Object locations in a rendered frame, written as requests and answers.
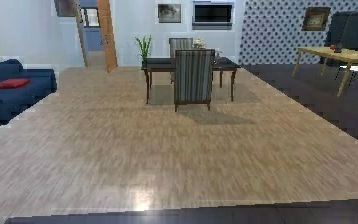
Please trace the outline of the dark wooden dining table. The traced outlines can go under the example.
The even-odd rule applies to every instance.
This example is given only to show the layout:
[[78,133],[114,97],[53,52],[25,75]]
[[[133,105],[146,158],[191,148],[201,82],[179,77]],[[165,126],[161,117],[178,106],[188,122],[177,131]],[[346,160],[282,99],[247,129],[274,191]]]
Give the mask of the dark wooden dining table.
[[[227,57],[217,59],[213,64],[213,70],[219,72],[219,87],[222,87],[223,73],[231,72],[231,101],[234,101],[234,84],[237,70],[240,68],[238,64],[231,61]],[[142,63],[141,70],[144,72],[146,81],[146,103],[149,103],[150,90],[152,88],[152,78],[154,72],[174,72],[175,60],[170,58],[147,58]]]

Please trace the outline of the red cushion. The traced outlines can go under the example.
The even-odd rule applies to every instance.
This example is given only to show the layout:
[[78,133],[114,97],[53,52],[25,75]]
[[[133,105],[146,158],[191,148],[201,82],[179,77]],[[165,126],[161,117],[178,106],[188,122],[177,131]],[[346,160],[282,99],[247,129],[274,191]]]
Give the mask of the red cushion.
[[29,79],[18,78],[18,79],[7,79],[0,82],[0,89],[16,89],[26,86],[30,83]]

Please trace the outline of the gold framed picture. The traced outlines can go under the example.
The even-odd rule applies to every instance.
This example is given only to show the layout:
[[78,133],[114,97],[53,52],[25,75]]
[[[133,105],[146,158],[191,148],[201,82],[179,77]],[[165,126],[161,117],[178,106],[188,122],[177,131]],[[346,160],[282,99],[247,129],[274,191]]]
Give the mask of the gold framed picture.
[[329,13],[329,7],[308,7],[305,11],[302,30],[324,31]]

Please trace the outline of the dark blue sofa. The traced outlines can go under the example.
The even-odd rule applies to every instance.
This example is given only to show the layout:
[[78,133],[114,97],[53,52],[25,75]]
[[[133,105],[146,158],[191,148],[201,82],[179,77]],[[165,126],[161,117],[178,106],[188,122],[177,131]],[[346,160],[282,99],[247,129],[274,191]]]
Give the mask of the dark blue sofa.
[[0,89],[0,125],[44,99],[57,90],[53,69],[25,69],[17,59],[0,62],[0,82],[7,79],[26,78],[30,83],[16,89]]

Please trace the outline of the orange wooden room door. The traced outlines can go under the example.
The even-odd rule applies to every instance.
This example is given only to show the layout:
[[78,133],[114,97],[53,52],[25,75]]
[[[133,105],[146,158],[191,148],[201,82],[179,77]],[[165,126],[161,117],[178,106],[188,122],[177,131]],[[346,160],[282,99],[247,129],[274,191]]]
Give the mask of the orange wooden room door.
[[97,0],[98,16],[102,32],[102,42],[104,46],[106,70],[110,73],[117,64],[114,32],[111,18],[109,0]]

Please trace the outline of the dark framed wall picture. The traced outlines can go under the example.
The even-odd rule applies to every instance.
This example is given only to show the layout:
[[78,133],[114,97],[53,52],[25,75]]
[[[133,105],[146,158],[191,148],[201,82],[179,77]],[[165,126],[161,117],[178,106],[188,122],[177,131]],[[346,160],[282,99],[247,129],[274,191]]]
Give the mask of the dark framed wall picture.
[[54,0],[58,17],[74,17],[76,14],[76,0]]

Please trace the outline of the striped grey dining chair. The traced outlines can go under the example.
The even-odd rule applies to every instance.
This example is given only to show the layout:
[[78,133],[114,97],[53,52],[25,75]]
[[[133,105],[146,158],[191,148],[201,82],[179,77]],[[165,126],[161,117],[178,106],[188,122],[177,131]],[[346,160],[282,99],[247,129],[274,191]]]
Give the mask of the striped grey dining chair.
[[170,50],[170,62],[175,62],[175,52],[177,50],[189,50],[192,49],[192,38],[170,38],[169,50]]
[[214,49],[187,49],[175,52],[174,109],[180,105],[211,106]]

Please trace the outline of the light wooden table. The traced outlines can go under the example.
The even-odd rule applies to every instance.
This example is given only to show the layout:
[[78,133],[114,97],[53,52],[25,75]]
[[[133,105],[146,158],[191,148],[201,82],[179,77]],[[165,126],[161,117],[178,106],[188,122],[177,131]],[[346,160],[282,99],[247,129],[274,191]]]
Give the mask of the light wooden table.
[[334,59],[346,63],[346,69],[337,92],[337,96],[340,97],[345,87],[345,84],[347,83],[347,80],[350,76],[350,69],[352,65],[358,63],[358,51],[342,48],[340,53],[335,53],[329,47],[299,47],[297,51],[296,64],[293,69],[292,75],[296,74],[299,67],[301,55],[303,53],[309,53],[324,58],[324,63],[320,75],[324,74],[328,59]]

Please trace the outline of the green house plant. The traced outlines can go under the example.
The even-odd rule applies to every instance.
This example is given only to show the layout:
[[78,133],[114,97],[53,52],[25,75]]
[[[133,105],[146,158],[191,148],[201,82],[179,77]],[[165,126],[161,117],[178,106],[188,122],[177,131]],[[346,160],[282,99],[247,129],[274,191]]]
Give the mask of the green house plant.
[[142,38],[136,37],[135,40],[139,46],[139,50],[140,50],[139,56],[142,59],[142,63],[145,64],[147,57],[150,55],[150,45],[152,42],[152,36],[144,35]]

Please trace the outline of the black wall television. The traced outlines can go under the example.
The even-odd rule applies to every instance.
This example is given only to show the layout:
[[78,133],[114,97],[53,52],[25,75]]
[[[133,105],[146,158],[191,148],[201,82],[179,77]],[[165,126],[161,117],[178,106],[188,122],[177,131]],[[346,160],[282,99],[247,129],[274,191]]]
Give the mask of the black wall television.
[[196,0],[193,2],[193,30],[231,30],[234,2]]

